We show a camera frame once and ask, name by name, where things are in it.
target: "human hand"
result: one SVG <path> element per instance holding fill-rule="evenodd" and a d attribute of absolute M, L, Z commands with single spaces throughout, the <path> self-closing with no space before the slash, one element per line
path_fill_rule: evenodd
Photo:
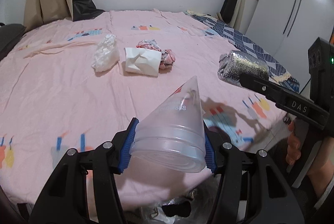
<path fill-rule="evenodd" d="M 288 130 L 292 133 L 288 138 L 288 153 L 286 161 L 288 164 L 293 165 L 296 160 L 301 156 L 300 152 L 300 140 L 295 136 L 295 123 L 292 121 Z M 311 167 L 309 168 L 307 175 L 311 180 L 314 191 L 318 198 L 322 196 L 328 184 L 333 178 L 334 165 L 331 163 L 329 157 L 334 148 L 334 138 L 325 137 L 317 156 L 315 157 Z"/>
<path fill-rule="evenodd" d="M 293 165 L 296 160 L 298 160 L 301 156 L 300 153 L 300 140 L 298 137 L 295 136 L 295 123 L 292 121 L 289 126 L 288 130 L 292 133 L 288 137 L 288 153 L 286 156 L 286 161 L 288 164 Z M 328 161 L 331 152 L 334 148 L 334 138 L 332 137 L 325 137 L 322 145 L 319 149 L 317 156 L 315 157 L 310 169 L 308 170 L 307 174 L 312 174 L 318 170 L 320 170 Z"/>

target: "transparent plastic funnel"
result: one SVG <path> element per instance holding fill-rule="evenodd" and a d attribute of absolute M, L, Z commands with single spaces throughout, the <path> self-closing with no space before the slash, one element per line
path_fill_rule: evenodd
<path fill-rule="evenodd" d="M 130 154 L 183 172 L 205 167 L 205 137 L 193 76 L 136 126 Z"/>

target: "metal screw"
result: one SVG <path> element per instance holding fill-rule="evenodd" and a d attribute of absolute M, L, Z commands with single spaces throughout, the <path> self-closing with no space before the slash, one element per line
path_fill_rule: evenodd
<path fill-rule="evenodd" d="M 231 143 L 228 143 L 228 142 L 225 142 L 225 143 L 223 144 L 223 147 L 224 147 L 225 149 L 229 150 L 230 148 L 232 148 L 232 144 L 231 144 Z"/>
<path fill-rule="evenodd" d="M 266 157 L 267 156 L 267 152 L 265 150 L 259 150 L 258 151 L 258 155 L 260 155 L 261 157 Z"/>
<path fill-rule="evenodd" d="M 67 154 L 68 154 L 68 155 L 74 155 L 74 154 L 76 154 L 76 149 L 74 149 L 74 148 L 69 149 L 69 150 L 67 151 Z"/>
<path fill-rule="evenodd" d="M 112 146 L 113 146 L 113 144 L 109 141 L 103 143 L 103 148 L 111 148 Z"/>

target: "plastic bag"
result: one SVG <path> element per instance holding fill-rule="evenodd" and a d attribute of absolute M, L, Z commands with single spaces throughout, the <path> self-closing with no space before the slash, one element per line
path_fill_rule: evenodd
<path fill-rule="evenodd" d="M 91 65 L 96 72 L 109 70 L 120 59 L 120 53 L 116 46 L 116 36 L 106 35 L 104 40 L 97 44 L 93 64 Z"/>
<path fill-rule="evenodd" d="M 220 176 L 210 177 L 181 197 L 141 207 L 142 224 L 206 224 L 215 201 Z M 166 205 L 190 203 L 189 216 L 167 216 Z"/>

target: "finger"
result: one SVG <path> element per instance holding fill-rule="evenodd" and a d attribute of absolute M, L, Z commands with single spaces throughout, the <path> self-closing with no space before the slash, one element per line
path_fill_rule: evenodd
<path fill-rule="evenodd" d="M 295 163 L 295 160 L 292 159 L 289 155 L 287 155 L 287 157 L 285 157 L 285 161 L 287 161 L 287 163 L 289 165 L 293 165 Z"/>
<path fill-rule="evenodd" d="M 300 140 L 293 132 L 288 137 L 288 145 L 295 149 L 299 149 L 300 147 Z"/>
<path fill-rule="evenodd" d="M 292 132 L 295 129 L 295 122 L 291 121 L 290 124 L 288 125 L 288 130 Z"/>
<path fill-rule="evenodd" d="M 300 158 L 301 152 L 291 146 L 288 146 L 288 155 L 293 160 L 298 160 Z"/>

